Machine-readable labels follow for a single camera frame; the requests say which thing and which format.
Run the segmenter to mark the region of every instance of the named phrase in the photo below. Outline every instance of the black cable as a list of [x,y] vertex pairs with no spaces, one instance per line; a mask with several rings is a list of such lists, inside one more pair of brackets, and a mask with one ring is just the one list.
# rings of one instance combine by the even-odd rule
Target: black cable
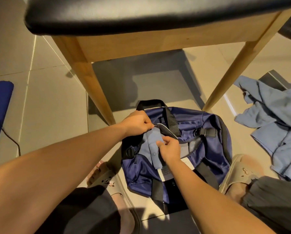
[[17,147],[18,147],[18,150],[19,150],[19,156],[21,156],[21,149],[20,149],[20,145],[14,140],[14,139],[12,139],[8,134],[7,134],[7,132],[4,130],[4,128],[3,128],[3,125],[0,123],[0,129],[3,131],[3,133],[10,139],[10,140],[12,140],[16,145],[17,145]]

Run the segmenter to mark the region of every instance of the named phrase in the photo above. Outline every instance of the wooden chair leg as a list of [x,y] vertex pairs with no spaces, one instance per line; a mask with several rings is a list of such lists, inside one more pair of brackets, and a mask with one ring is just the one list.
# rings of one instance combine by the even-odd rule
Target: wooden chair leg
[[115,119],[109,103],[103,93],[92,65],[87,61],[76,37],[53,36],[54,42],[75,71],[80,82],[95,103],[97,109],[109,125],[115,124]]
[[203,111],[210,110],[218,102],[218,100],[225,94],[235,80],[242,74],[258,53],[290,17],[291,9],[280,12],[258,40],[245,43],[245,46],[237,55],[236,59],[208,98],[203,107]]

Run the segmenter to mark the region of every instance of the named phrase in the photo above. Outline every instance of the chair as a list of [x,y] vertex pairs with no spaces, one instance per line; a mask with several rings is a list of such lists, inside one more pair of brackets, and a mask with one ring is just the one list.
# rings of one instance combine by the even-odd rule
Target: chair
[[51,35],[109,125],[110,106],[92,62],[196,46],[246,42],[204,111],[291,16],[291,0],[29,0],[27,28]]

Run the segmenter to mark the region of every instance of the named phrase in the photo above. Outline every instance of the bag handle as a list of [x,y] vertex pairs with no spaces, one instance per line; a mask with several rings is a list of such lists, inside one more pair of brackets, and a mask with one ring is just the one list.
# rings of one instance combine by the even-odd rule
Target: bag handle
[[178,122],[175,116],[171,113],[169,108],[166,106],[166,104],[162,100],[159,100],[159,99],[142,100],[138,103],[137,110],[144,111],[145,109],[155,108],[155,107],[163,108],[163,118],[165,119],[167,128],[175,136],[181,136],[179,127],[178,127]]

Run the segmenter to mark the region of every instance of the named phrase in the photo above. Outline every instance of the white label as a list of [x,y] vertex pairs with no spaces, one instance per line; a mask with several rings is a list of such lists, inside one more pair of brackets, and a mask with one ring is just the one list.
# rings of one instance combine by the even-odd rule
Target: white label
[[[187,157],[182,158],[181,161],[183,161],[191,170],[194,170],[193,164]],[[168,166],[164,166],[162,169],[157,169],[157,171],[163,182],[174,178]]]

